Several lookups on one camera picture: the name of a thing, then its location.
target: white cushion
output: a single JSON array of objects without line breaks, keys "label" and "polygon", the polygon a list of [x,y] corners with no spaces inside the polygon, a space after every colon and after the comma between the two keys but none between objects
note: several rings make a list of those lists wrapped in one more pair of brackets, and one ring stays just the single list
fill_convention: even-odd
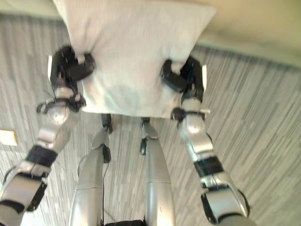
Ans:
[{"label": "white cushion", "polygon": [[215,9],[151,0],[55,0],[76,54],[91,52],[84,111],[170,117],[180,95],[161,82],[168,58],[185,63]]}]

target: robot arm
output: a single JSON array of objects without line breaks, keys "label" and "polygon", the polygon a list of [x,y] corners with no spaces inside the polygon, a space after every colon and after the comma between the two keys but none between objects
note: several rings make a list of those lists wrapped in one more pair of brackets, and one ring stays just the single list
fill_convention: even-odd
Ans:
[{"label": "robot arm", "polygon": [[207,219],[223,226],[256,226],[249,220],[250,208],[221,162],[213,152],[213,143],[206,132],[205,113],[201,109],[206,89],[206,66],[189,57],[181,74],[171,71],[171,61],[165,61],[162,81],[178,92],[183,92],[182,108],[175,108],[171,118],[178,120],[178,132],[200,177],[205,193],[201,200]]},{"label": "robot arm", "polygon": [[77,112],[85,100],[77,81],[94,69],[90,55],[79,64],[70,46],[63,47],[50,59],[49,79],[55,98],[40,104],[37,112],[49,116],[26,158],[14,168],[0,190],[0,226],[19,226],[26,211],[34,211],[44,196],[44,182],[57,155],[68,143],[76,125]]}]

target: humanoid robot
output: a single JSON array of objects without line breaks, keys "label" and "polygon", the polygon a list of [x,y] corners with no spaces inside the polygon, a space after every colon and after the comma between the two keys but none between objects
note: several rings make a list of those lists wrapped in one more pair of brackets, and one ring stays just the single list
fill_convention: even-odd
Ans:
[{"label": "humanoid robot", "polygon": [[[79,62],[72,47],[66,46],[49,58],[48,76],[54,98],[40,104],[37,112],[47,114],[50,122],[42,126],[26,158],[5,177],[0,190],[0,226],[19,226],[24,213],[34,211],[43,198],[47,187],[44,179],[68,142],[78,120],[78,111],[85,105],[77,82],[89,76],[95,64],[90,54],[84,56],[83,62]],[[160,76],[163,83],[182,93],[182,106],[171,112],[171,118],[178,121],[178,132],[205,190],[201,201],[207,219],[221,226],[255,226],[248,218],[250,208],[245,196],[224,171],[206,132],[207,111],[201,109],[206,89],[206,66],[201,66],[190,56],[177,75],[172,72],[171,64],[171,60],[165,61]],[[103,164],[111,160],[108,137],[112,132],[111,115],[102,114],[102,120],[103,128],[95,136],[79,173],[70,226],[103,225]],[[149,118],[142,118],[141,128],[140,153],[147,161],[144,220],[106,226],[175,226],[171,181],[158,134]]]}]

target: wire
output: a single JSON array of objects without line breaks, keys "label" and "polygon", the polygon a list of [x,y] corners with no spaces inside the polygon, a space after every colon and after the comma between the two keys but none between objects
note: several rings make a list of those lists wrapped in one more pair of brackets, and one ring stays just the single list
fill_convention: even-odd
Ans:
[{"label": "wire", "polygon": [[15,169],[15,168],[16,168],[16,166],[13,166],[12,168],[10,168],[10,169],[6,172],[2,184],[4,184],[4,183],[6,182],[6,180],[7,180],[7,178],[8,178],[8,175],[9,175],[10,172],[11,172],[13,169]]},{"label": "wire", "polygon": [[108,167],[109,167],[109,164],[107,163],[107,168],[105,169],[104,174],[103,174],[103,224],[104,224],[104,177],[107,173]]}]

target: floor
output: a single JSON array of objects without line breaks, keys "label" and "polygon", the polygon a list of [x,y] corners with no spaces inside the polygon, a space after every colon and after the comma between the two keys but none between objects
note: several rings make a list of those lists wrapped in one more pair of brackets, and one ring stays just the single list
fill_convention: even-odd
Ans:
[{"label": "floor", "polygon": [[[46,121],[38,103],[51,97],[47,59],[69,42],[60,21],[24,16],[0,19],[0,127],[16,131],[19,146],[0,145],[0,180],[32,146]],[[208,47],[192,53],[208,67],[203,106],[214,150],[245,192],[251,216],[262,226],[300,225],[301,69]],[[178,226],[209,226],[202,189],[176,131],[176,123],[152,119],[171,175]],[[80,112],[71,140],[54,163],[38,210],[22,226],[65,226],[77,181],[77,165],[89,151],[100,116]],[[105,222],[144,216],[145,158],[139,154],[140,119],[114,115],[112,161],[105,178]]]}]

